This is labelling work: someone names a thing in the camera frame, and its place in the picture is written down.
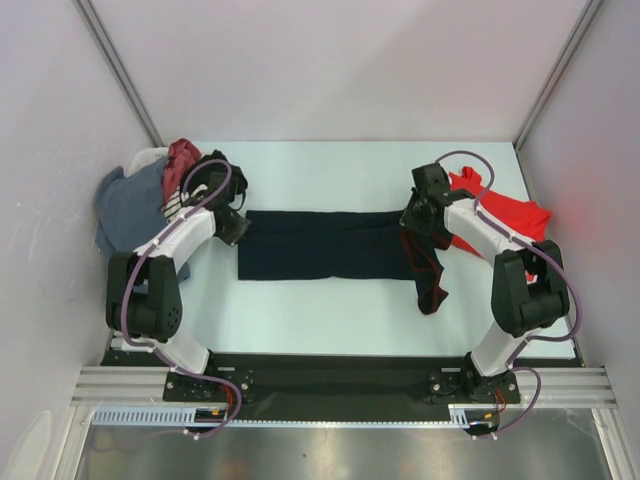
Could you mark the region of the navy tank top red trim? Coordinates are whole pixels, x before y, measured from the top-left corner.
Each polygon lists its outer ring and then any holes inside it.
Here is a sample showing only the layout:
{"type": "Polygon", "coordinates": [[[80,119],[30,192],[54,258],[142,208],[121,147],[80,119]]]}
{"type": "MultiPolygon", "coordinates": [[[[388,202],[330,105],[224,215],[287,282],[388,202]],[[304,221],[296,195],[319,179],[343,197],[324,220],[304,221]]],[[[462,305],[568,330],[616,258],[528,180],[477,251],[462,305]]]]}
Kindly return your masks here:
{"type": "Polygon", "coordinates": [[[417,306],[435,313],[449,293],[431,238],[400,224],[400,211],[249,211],[238,245],[244,281],[412,281],[417,306]]]}

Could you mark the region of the grey-blue tank top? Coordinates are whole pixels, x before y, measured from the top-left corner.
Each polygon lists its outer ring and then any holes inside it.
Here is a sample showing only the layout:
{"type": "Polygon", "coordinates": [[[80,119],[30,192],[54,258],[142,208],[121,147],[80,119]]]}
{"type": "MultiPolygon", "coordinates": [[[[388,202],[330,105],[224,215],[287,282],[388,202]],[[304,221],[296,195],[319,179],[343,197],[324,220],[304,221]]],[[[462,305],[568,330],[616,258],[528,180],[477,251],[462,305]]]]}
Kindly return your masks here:
{"type": "Polygon", "coordinates": [[[95,244],[105,263],[117,252],[130,252],[152,240],[167,226],[162,211],[162,181],[168,157],[163,156],[126,176],[118,166],[96,189],[98,216],[95,244]]]}

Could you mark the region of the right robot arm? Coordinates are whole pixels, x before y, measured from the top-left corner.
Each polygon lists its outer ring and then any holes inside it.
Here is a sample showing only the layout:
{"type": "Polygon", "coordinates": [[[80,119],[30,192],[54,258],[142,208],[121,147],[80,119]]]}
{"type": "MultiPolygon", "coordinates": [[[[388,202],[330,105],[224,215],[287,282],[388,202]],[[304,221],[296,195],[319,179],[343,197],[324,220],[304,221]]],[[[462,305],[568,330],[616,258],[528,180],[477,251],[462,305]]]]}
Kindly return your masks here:
{"type": "Polygon", "coordinates": [[[546,333],[570,309],[561,251],[552,241],[536,242],[508,228],[469,191],[453,190],[437,163],[413,169],[412,178],[400,224],[415,232],[461,237],[493,269],[493,323],[468,354],[471,370],[461,376],[463,393],[484,401],[497,389],[496,376],[506,372],[530,342],[560,343],[574,335],[546,333]]]}

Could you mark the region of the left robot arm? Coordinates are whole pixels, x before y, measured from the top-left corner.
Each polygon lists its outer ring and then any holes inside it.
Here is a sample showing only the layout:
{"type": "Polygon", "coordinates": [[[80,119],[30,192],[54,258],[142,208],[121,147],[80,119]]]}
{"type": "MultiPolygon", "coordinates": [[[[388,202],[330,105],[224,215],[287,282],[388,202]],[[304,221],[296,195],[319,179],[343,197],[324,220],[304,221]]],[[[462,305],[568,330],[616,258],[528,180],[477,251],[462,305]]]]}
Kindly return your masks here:
{"type": "Polygon", "coordinates": [[[207,366],[209,350],[182,326],[180,270],[212,238],[234,247],[250,221],[234,205],[246,198],[242,170],[224,160],[193,168],[181,192],[186,205],[151,240],[108,264],[106,321],[124,342],[157,355],[170,368],[189,372],[186,387],[197,398],[214,397],[220,374],[207,366]]]}

